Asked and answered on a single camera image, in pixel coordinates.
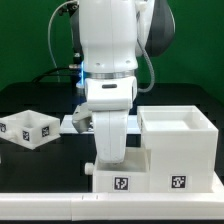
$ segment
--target green background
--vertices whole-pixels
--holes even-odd
[[[0,1],[0,90],[53,67],[47,46],[51,14],[65,0]],[[224,103],[224,1],[169,0],[176,21],[171,47],[153,58],[157,83],[192,83]],[[59,66],[72,63],[68,15],[56,17],[52,46]],[[147,67],[139,60],[139,82]]]

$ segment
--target open white box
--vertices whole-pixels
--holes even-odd
[[[29,149],[59,138],[60,120],[27,110],[0,118],[0,137]]]
[[[211,192],[217,128],[195,106],[138,107],[142,147],[150,151],[150,192]],[[183,188],[172,188],[174,178]]]

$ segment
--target white bin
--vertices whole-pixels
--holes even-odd
[[[217,128],[195,106],[140,106],[149,192],[211,192]]]
[[[60,120],[27,110],[0,118],[0,137],[29,149],[59,138]]]

